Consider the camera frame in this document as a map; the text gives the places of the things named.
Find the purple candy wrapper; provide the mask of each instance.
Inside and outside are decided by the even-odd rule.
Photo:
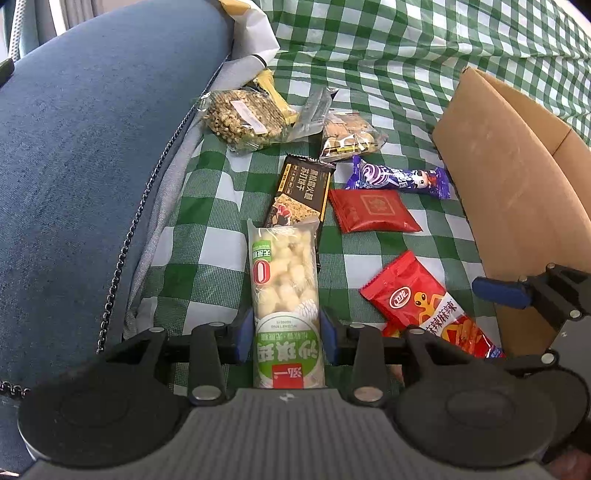
[[[445,169],[401,170],[400,168],[373,165],[353,156],[353,174],[345,190],[394,189],[401,192],[428,193],[438,199],[449,199],[449,179]]]

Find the gingham fabric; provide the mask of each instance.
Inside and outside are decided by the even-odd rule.
[[[271,68],[288,103],[303,105],[311,85],[338,87],[333,106],[359,111],[388,134],[369,162],[398,168],[442,166],[430,132],[468,65],[523,91],[589,143],[591,43],[546,0],[261,0],[281,50]],[[183,191],[158,244],[138,315],[172,335],[230,322],[250,302],[246,220],[264,218],[286,153],[317,156],[318,142],[231,153],[211,132],[197,147]],[[350,163],[339,163],[342,188]],[[344,322],[382,323],[359,288],[406,249],[446,286],[493,339],[495,312],[470,283],[483,274],[460,201],[402,194],[420,233],[342,235],[328,207],[320,243],[320,302]],[[184,385],[186,369],[177,368]],[[248,383],[249,366],[230,376]],[[342,370],[327,368],[327,382]]]

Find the blue denim fabric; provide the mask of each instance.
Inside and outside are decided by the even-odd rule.
[[[150,171],[230,51],[232,30],[215,0],[146,0],[34,50],[0,88],[0,378],[33,387],[94,354]],[[149,215],[150,204],[110,341]],[[31,461],[16,413],[2,398],[0,468],[20,472]]]

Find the black cracker package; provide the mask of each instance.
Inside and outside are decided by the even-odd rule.
[[[310,157],[288,155],[283,163],[279,185],[263,227],[288,226],[317,216],[316,255],[328,202],[330,179],[335,166]]]

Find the cardboard box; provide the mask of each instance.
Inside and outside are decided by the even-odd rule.
[[[433,132],[490,278],[554,262],[591,272],[591,153],[562,120],[468,68]],[[556,332],[533,309],[496,306],[503,348],[542,353]]]

